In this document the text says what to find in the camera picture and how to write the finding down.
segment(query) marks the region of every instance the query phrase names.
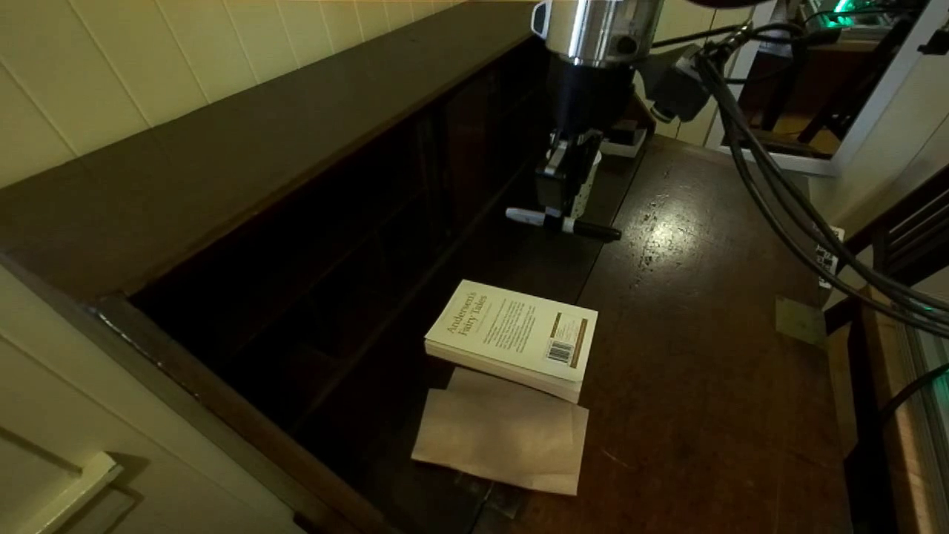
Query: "book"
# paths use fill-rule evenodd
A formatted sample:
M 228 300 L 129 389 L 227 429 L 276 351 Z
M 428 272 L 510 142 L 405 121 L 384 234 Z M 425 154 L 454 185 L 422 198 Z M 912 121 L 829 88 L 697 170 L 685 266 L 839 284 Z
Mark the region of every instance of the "book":
M 462 280 L 425 334 L 436 358 L 578 403 L 596 312 Z
M 586 406 L 458 367 L 449 389 L 428 392 L 413 461 L 578 495 L 587 418 Z

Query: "brown paper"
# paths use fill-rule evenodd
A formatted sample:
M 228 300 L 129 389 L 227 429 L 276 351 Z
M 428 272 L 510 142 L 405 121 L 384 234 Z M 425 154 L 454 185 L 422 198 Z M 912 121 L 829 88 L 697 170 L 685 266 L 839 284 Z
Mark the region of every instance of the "brown paper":
M 540 493 L 578 493 L 587 409 L 458 370 L 425 403 L 413 461 Z

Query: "paper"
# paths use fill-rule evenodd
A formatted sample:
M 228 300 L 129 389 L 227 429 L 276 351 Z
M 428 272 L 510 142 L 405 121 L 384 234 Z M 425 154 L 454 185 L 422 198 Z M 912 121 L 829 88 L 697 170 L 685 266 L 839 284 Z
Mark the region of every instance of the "paper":
M 413 461 L 575 495 L 586 437 L 587 409 L 461 367 L 428 395 Z
M 829 340 L 826 315 L 799 300 L 780 296 L 774 302 L 774 329 L 812 348 L 826 348 Z

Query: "wall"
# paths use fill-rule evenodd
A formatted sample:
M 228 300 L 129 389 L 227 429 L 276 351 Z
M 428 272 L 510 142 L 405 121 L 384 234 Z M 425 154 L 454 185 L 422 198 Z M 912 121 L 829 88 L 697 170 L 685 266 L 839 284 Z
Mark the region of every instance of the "wall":
M 461 0 L 3 0 L 0 188 Z
M 947 85 L 949 60 L 919 57 L 842 176 L 811 185 L 811 195 L 829 219 L 857 231 L 949 164 Z

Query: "dark wooden surface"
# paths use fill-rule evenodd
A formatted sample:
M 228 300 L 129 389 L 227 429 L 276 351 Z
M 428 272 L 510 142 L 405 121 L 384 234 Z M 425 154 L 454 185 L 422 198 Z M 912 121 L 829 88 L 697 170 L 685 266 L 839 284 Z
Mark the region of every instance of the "dark wooden surface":
M 129 296 L 526 39 L 526 2 L 449 8 L 3 189 L 0 243 Z
M 488 504 L 474 532 L 848 532 L 821 351 L 774 333 L 815 280 L 725 154 L 652 139 L 581 302 L 602 312 L 581 495 Z

